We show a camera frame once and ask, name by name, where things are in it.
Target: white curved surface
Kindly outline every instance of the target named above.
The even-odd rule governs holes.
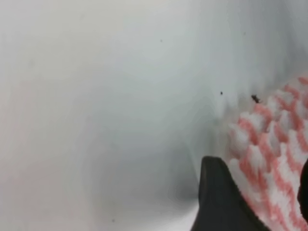
[[[306,11],[1,1],[0,230],[189,230],[209,131],[306,61]]]

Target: black object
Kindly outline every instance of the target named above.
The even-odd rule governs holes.
[[[270,231],[250,209],[218,157],[202,159],[199,206],[192,231]]]
[[[297,200],[303,218],[308,222],[308,160],[304,164],[300,175],[300,186],[298,189]]]
[[[253,101],[255,101],[256,103],[260,103],[261,100],[257,97],[257,95],[251,95],[251,98],[253,99]]]

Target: white wall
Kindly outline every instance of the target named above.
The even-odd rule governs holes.
[[[217,118],[307,60],[306,12],[2,0],[0,229],[188,230]]]

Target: red and white towel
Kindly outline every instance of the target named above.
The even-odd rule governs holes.
[[[273,231],[308,231],[297,193],[308,158],[308,77],[277,90],[230,124],[228,166],[244,198]]]

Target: ant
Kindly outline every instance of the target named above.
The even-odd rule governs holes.
[[[253,99],[253,101],[255,101],[256,103],[261,103],[262,101],[257,97],[257,95],[251,95],[251,98]]]

